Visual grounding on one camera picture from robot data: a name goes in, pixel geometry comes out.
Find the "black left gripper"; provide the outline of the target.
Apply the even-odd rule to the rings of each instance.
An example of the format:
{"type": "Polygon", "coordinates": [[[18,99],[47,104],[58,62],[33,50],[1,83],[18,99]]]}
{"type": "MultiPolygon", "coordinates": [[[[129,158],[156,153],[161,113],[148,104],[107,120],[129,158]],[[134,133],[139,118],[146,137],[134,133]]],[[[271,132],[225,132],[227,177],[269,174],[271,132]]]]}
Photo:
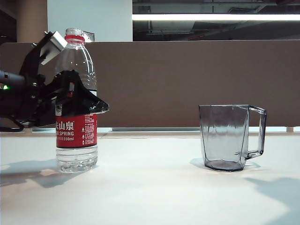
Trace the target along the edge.
{"type": "Polygon", "coordinates": [[[75,70],[62,71],[57,78],[62,90],[56,101],[44,94],[45,76],[21,73],[24,87],[21,92],[20,128],[44,127],[53,125],[55,114],[73,117],[86,114],[102,114],[109,111],[109,105],[85,88],[75,70]]]}

